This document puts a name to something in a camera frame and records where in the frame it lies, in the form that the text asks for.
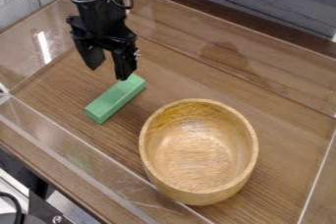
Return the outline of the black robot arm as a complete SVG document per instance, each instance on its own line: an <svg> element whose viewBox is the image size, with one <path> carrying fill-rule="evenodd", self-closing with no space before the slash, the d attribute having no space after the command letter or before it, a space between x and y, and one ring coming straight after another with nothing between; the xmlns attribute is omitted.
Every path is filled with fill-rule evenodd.
<svg viewBox="0 0 336 224"><path fill-rule="evenodd" d="M127 11L133 0L71 0L79 15L65 21L71 26L73 43L91 70L105 61L104 51L112 53L116 78L125 81L136 70L136 34L127 27Z"/></svg>

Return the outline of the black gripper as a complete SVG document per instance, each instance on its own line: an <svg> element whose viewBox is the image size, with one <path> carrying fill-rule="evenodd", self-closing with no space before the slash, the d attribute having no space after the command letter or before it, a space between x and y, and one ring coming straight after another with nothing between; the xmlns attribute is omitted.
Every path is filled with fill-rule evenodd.
<svg viewBox="0 0 336 224"><path fill-rule="evenodd" d="M79 15L69 16L71 35L87 67L96 70L112 52L116 78L125 81L137 68L136 35L127 27L124 0L71 0Z"/></svg>

